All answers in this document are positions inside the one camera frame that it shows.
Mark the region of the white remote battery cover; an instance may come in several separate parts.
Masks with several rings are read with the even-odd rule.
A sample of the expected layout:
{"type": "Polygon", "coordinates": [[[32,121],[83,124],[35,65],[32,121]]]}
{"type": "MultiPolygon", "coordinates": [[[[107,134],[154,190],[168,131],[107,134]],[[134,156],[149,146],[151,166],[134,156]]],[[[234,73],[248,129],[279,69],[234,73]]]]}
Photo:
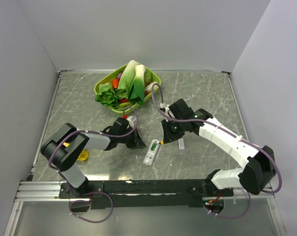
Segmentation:
{"type": "Polygon", "coordinates": [[[181,138],[178,140],[178,145],[179,145],[179,149],[184,149],[185,148],[185,144],[184,144],[184,139],[181,138]]]}

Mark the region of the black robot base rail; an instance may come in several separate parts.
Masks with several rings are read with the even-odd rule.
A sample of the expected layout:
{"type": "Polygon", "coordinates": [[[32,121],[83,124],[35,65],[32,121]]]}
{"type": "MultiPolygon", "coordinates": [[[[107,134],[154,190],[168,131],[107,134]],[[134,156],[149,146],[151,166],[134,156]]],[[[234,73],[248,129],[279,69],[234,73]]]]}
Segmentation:
{"type": "Polygon", "coordinates": [[[208,179],[91,180],[87,193],[77,196],[63,183],[60,199],[90,200],[91,209],[107,207],[202,207],[203,200],[232,197],[230,188],[217,189],[208,179]]]}

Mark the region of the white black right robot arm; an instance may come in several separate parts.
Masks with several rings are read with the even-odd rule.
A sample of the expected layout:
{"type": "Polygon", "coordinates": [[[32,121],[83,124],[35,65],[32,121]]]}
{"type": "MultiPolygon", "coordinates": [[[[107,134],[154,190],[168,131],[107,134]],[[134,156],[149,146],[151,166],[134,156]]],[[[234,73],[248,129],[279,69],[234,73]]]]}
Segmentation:
{"type": "Polygon", "coordinates": [[[269,146],[255,146],[223,126],[212,114],[204,109],[193,111],[183,99],[171,105],[160,104],[164,112],[162,120],[163,143],[181,139],[185,132],[194,133],[214,143],[229,154],[239,168],[215,170],[205,184],[206,192],[218,195],[226,188],[243,188],[258,195],[276,175],[274,152],[269,146]]]}

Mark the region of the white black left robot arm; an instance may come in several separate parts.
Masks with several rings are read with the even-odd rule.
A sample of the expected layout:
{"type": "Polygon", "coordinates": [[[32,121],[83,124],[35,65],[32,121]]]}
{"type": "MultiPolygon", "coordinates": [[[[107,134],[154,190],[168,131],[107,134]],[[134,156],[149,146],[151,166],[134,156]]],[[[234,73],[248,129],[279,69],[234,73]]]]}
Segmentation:
{"type": "Polygon", "coordinates": [[[81,172],[76,161],[84,149],[111,150],[118,144],[129,149],[144,148],[137,131],[138,117],[118,117],[113,125],[102,131],[77,129],[66,123],[54,133],[40,149],[49,166],[67,181],[76,197],[84,197],[89,190],[89,180],[81,172]]]}

